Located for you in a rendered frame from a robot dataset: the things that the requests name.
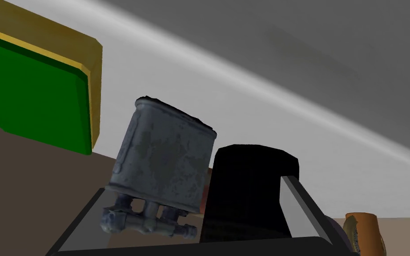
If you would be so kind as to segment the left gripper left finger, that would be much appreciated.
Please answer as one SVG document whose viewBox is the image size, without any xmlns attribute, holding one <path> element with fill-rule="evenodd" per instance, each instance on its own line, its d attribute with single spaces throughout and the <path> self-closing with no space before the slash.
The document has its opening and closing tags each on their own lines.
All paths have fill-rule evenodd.
<svg viewBox="0 0 410 256">
<path fill-rule="evenodd" d="M 110 234 L 100 225 L 104 207 L 110 205 L 110 191 L 99 188 L 45 256 L 88 256 L 106 249 Z"/>
</svg>

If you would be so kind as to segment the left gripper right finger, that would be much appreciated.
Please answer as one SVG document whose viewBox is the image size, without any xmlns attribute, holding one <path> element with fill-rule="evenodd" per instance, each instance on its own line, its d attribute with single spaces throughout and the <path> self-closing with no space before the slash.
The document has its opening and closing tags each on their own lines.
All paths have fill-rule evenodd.
<svg viewBox="0 0 410 256">
<path fill-rule="evenodd" d="M 317 236 L 333 243 L 331 222 L 294 176 L 281 177 L 279 204 L 293 238 Z"/>
</svg>

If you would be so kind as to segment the black blocky container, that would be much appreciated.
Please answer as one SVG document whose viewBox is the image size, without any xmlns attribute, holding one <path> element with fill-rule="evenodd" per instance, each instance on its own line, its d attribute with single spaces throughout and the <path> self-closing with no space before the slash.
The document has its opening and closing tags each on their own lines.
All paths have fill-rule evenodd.
<svg viewBox="0 0 410 256">
<path fill-rule="evenodd" d="M 200 242 L 290 238 L 279 203 L 282 176 L 299 177 L 298 159 L 283 150 L 254 144 L 218 149 Z"/>
</svg>

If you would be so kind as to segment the orange-brown cylinder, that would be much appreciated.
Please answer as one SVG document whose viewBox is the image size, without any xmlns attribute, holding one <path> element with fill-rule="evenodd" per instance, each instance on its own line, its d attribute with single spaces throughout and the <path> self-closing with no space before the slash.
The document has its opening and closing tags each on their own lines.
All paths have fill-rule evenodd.
<svg viewBox="0 0 410 256">
<path fill-rule="evenodd" d="M 343 230 L 358 256 L 387 256 L 376 215 L 365 212 L 346 214 Z"/>
</svg>

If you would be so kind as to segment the grey metal canister with pipes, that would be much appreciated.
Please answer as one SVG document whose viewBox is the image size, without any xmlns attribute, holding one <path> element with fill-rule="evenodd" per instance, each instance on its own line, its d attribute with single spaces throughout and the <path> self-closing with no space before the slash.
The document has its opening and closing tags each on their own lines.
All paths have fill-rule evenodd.
<svg viewBox="0 0 410 256">
<path fill-rule="evenodd" d="M 193 239 L 197 228 L 178 218 L 200 212 L 217 133 L 159 99 L 143 96 L 135 107 L 106 186 L 117 199 L 101 227 Z"/>
</svg>

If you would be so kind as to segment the green picture with yellow frame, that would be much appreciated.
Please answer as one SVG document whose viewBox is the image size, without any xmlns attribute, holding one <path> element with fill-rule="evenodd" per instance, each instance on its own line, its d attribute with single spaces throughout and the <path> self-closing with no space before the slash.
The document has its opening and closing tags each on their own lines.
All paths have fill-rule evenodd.
<svg viewBox="0 0 410 256">
<path fill-rule="evenodd" d="M 89 155 L 100 133 L 103 47 L 0 0 L 0 128 Z"/>
</svg>

